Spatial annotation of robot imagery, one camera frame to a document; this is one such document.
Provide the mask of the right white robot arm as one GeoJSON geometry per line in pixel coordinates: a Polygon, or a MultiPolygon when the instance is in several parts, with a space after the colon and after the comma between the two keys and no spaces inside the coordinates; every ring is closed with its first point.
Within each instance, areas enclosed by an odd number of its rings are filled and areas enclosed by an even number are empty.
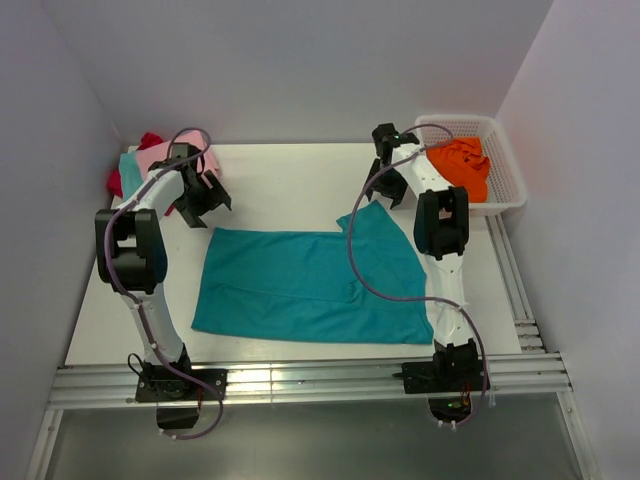
{"type": "Polygon", "coordinates": [[[404,197],[397,186],[411,190],[417,199],[413,239],[423,256],[427,280],[425,293],[413,300],[425,304],[433,327],[434,349],[467,353],[475,347],[476,356],[483,359],[486,350],[467,311],[463,285],[463,260],[470,234],[468,194],[437,171],[423,147],[377,147],[362,194],[368,197],[377,192],[397,205],[404,197]]]}

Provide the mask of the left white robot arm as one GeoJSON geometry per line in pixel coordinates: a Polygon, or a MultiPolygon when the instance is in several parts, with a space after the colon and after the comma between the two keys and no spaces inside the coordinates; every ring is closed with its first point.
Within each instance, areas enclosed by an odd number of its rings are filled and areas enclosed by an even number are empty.
{"type": "Polygon", "coordinates": [[[130,309],[143,340],[143,365],[162,372],[159,388],[172,399],[191,394],[195,375],[166,301],[169,263],[160,221],[175,209],[187,227],[204,229],[203,216],[220,206],[230,208],[231,197],[198,160],[156,163],[129,199],[98,211],[94,220],[100,278],[130,309]]]}

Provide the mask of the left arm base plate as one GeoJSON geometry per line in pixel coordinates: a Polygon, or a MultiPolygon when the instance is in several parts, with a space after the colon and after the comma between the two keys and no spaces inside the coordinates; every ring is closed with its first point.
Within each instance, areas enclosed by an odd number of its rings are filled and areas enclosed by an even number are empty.
{"type": "Polygon", "coordinates": [[[210,387],[204,388],[166,369],[156,369],[143,375],[135,393],[137,403],[167,403],[217,401],[225,397],[226,369],[205,368],[189,372],[189,375],[210,387]]]}

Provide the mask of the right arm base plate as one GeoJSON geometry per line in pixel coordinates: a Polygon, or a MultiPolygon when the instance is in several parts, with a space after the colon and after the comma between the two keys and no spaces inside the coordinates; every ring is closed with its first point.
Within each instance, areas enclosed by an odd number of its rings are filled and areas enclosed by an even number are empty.
{"type": "Polygon", "coordinates": [[[491,386],[479,359],[471,362],[405,362],[392,377],[403,382],[406,394],[482,392],[491,386]]]}

